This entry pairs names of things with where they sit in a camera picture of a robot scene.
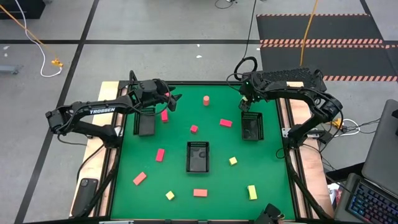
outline green tabletop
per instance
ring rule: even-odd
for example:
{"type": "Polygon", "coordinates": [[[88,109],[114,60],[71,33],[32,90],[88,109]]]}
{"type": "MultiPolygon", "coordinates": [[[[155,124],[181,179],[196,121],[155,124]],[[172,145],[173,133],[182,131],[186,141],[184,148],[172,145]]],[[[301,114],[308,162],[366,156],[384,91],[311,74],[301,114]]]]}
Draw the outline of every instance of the green tabletop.
{"type": "MultiPolygon", "coordinates": [[[[268,203],[294,219],[286,165],[275,157],[282,147],[275,101],[252,105],[264,121],[263,141],[244,141],[241,137],[241,96],[228,86],[177,86],[182,93],[169,122],[160,115],[155,135],[133,135],[134,114],[127,116],[123,148],[116,181],[111,218],[113,219],[192,219],[248,220],[259,216],[268,203]],[[210,105],[203,106],[203,97],[210,105]],[[220,119],[233,122],[220,126],[220,119]],[[190,132],[191,125],[198,132],[190,132]],[[185,170],[187,142],[210,143],[210,171],[188,174],[185,170]],[[165,149],[163,162],[156,162],[159,148],[165,149]],[[230,166],[229,158],[238,163],[230,166]],[[132,180],[141,172],[147,178],[138,186],[132,180]],[[249,200],[248,185],[255,185],[257,200],[249,200]],[[193,196],[193,189],[207,189],[208,196],[193,196]],[[172,191],[173,200],[165,194],[172,191]]],[[[157,105],[160,111],[164,105],[157,105]]]]}

